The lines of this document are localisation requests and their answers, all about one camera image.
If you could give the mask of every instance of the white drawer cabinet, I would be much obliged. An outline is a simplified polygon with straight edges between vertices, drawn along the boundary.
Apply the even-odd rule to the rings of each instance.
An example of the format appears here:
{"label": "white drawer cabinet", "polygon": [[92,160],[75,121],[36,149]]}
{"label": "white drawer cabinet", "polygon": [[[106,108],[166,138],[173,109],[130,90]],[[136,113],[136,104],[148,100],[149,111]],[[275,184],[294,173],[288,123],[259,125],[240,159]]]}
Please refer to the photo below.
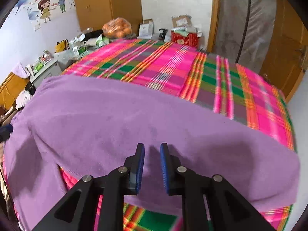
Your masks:
{"label": "white drawer cabinet", "polygon": [[41,70],[34,76],[30,77],[30,82],[34,87],[38,88],[45,78],[59,75],[62,72],[58,60],[53,59],[48,62]]}

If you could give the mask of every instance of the white wall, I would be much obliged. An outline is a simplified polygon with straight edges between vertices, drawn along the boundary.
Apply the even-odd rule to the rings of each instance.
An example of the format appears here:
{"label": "white wall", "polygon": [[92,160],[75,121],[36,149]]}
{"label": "white wall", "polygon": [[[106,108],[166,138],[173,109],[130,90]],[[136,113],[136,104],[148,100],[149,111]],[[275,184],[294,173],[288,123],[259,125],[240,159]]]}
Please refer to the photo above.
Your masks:
{"label": "white wall", "polygon": [[0,82],[11,69],[21,62],[22,66],[34,63],[45,49],[54,52],[58,41],[71,40],[80,31],[76,10],[69,10],[52,21],[40,23],[41,28],[34,30],[27,11],[17,7],[0,28]]}
{"label": "white wall", "polygon": [[288,104],[297,142],[301,173],[298,195],[285,231],[290,231],[308,204],[308,74]]}
{"label": "white wall", "polygon": [[171,17],[188,14],[195,27],[202,28],[205,45],[208,41],[212,15],[212,0],[141,0],[143,19],[154,20],[154,32],[172,28]]}

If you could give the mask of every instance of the plastic bag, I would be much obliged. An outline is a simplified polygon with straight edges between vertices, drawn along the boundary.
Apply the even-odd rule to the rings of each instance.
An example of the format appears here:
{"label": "plastic bag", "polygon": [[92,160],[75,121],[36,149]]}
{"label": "plastic bag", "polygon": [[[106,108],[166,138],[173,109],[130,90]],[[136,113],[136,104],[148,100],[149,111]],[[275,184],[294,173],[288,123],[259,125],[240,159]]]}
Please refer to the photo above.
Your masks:
{"label": "plastic bag", "polygon": [[108,38],[123,38],[131,34],[131,24],[124,18],[118,17],[103,26],[104,36]]}

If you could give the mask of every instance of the wooden cabinet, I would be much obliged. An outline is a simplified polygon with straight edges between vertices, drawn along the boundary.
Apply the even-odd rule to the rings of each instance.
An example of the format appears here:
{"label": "wooden cabinet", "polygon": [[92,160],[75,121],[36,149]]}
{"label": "wooden cabinet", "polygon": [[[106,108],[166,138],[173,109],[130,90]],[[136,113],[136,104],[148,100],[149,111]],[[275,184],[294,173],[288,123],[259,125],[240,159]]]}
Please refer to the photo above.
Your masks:
{"label": "wooden cabinet", "polygon": [[80,29],[102,26],[117,17],[128,20],[134,33],[142,23],[141,0],[75,0]]}

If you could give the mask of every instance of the white towel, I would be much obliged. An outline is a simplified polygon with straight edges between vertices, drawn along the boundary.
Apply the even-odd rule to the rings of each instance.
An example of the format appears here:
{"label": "white towel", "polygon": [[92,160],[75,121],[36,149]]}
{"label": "white towel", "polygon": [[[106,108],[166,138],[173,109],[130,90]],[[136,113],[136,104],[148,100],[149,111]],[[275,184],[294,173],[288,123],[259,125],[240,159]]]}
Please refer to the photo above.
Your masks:
{"label": "white towel", "polygon": [[30,74],[24,70],[20,62],[11,70],[11,72],[23,79],[30,76]]}

